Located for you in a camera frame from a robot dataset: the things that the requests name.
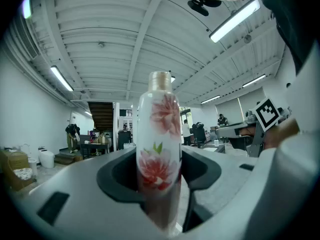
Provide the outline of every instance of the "ceiling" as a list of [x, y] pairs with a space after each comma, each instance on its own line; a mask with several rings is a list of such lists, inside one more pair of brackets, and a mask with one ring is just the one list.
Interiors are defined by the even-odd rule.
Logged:
[[[29, 26], [41, 50], [32, 65], [60, 94], [85, 107], [88, 101], [136, 102], [151, 72], [171, 71], [181, 106], [196, 107], [277, 73], [285, 44], [261, 0], [260, 10], [220, 42], [209, 38], [248, 1], [224, 1], [204, 17], [188, 0], [31, 0]], [[50, 65], [75, 91], [60, 84]]]

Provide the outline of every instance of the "person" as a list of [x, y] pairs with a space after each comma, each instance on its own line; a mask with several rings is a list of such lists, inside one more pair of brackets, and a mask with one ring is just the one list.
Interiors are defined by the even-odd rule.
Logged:
[[[218, 126], [223, 127], [228, 125], [228, 119], [224, 117], [223, 114], [219, 114], [219, 119], [218, 119]], [[222, 137], [222, 142], [223, 143], [228, 143], [228, 139], [226, 137]]]
[[183, 140], [184, 143], [183, 145], [185, 146], [190, 146], [191, 145], [191, 134], [190, 134], [190, 128], [189, 128], [189, 124], [188, 124], [188, 120], [184, 120], [183, 121], [183, 125], [182, 125], [182, 134], [183, 134]]
[[76, 124], [69, 124], [65, 128], [65, 132], [66, 132], [66, 143], [68, 145], [68, 150], [69, 150], [70, 154], [72, 154], [72, 152], [77, 152], [78, 151], [76, 149], [76, 146], [77, 146], [77, 140], [76, 140], [77, 125]]
[[[315, 34], [317, 33], [316, 24], [312, 23], [314, 18], [309, 17], [306, 12], [308, 12], [308, 8], [317, 8], [316, 0], [308, 0], [308, 2], [305, 0], [262, 0], [262, 2], [275, 16], [277, 30], [290, 49], [297, 75], [315, 41]], [[248, 127], [241, 129], [239, 134], [254, 136], [255, 132], [255, 127]], [[299, 127], [297, 121], [291, 116], [266, 132], [264, 148], [277, 148], [283, 140], [292, 135], [296, 135], [298, 132]]]

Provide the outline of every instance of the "ceiling light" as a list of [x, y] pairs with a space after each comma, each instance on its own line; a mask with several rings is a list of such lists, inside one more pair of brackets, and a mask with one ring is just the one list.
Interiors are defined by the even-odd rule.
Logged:
[[223, 38], [227, 33], [229, 33], [233, 28], [238, 26], [246, 18], [248, 18], [255, 11], [260, 9], [259, 0], [250, 0], [235, 13], [233, 13], [229, 18], [227, 18], [220, 26], [218, 26], [210, 35], [212, 41], [217, 43], [221, 38]]
[[205, 104], [205, 103], [207, 103], [207, 102], [213, 101], [213, 100], [218, 99], [218, 98], [220, 98], [220, 97], [221, 97], [220, 95], [215, 96], [215, 97], [213, 97], [213, 98], [210, 98], [210, 99], [207, 99], [207, 100], [205, 100], [205, 101], [202, 101], [201, 104]]
[[30, 0], [23, 0], [22, 2], [22, 13], [25, 19], [31, 16], [31, 4]]
[[56, 78], [58, 78], [60, 80], [60, 82], [64, 85], [64, 87], [72, 92], [74, 89], [68, 84], [68, 82], [66, 81], [66, 79], [63, 77], [63, 75], [60, 73], [59, 69], [56, 66], [52, 66], [51, 71], [55, 74]]
[[254, 80], [252, 80], [252, 81], [250, 81], [250, 82], [245, 83], [245, 84], [242, 86], [242, 88], [247, 87], [247, 86], [249, 86], [249, 85], [251, 85], [251, 84], [253, 84], [253, 83], [261, 80], [262, 78], [265, 78], [265, 77], [266, 77], [266, 75], [263, 74], [262, 76], [259, 76], [258, 78], [254, 79]]

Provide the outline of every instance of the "bottle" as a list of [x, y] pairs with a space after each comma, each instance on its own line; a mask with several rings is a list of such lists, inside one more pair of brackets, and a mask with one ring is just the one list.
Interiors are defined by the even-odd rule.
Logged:
[[145, 212], [163, 231], [175, 228], [181, 189], [181, 123], [169, 72], [149, 75], [140, 97], [136, 144], [138, 191]]

